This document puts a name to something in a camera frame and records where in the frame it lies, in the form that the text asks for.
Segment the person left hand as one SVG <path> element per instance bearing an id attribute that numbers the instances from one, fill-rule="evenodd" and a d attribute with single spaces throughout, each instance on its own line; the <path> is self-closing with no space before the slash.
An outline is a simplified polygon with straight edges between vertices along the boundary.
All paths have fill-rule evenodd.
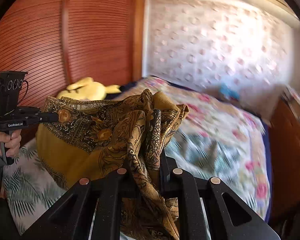
<path id="1" fill-rule="evenodd" d="M 6 155 L 8 157 L 14 158 L 19 153 L 20 142 L 21 142 L 21 129 L 13 131 L 11 135 L 4 132 L 0 132 L 0 143 L 3 142 L 7 148 Z"/>

